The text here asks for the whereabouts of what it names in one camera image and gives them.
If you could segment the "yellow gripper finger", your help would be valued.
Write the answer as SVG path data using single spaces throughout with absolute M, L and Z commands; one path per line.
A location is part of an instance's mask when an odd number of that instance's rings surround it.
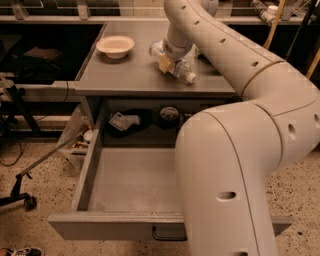
M 166 54 L 161 55 L 159 57 L 159 69 L 163 73 L 171 72 L 174 69 L 174 61 Z

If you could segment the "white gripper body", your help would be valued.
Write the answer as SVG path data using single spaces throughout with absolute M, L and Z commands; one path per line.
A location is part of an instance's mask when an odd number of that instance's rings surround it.
M 193 42 L 181 30 L 170 24 L 163 39 L 163 49 L 173 60 L 183 58 L 192 48 Z

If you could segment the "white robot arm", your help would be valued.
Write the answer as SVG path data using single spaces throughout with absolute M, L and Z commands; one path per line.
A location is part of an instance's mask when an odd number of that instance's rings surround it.
M 175 164 L 191 256 L 278 256 L 265 194 L 273 171 L 320 141 L 318 88 L 288 62 L 213 18 L 165 0 L 171 57 L 195 44 L 240 96 L 189 118 Z

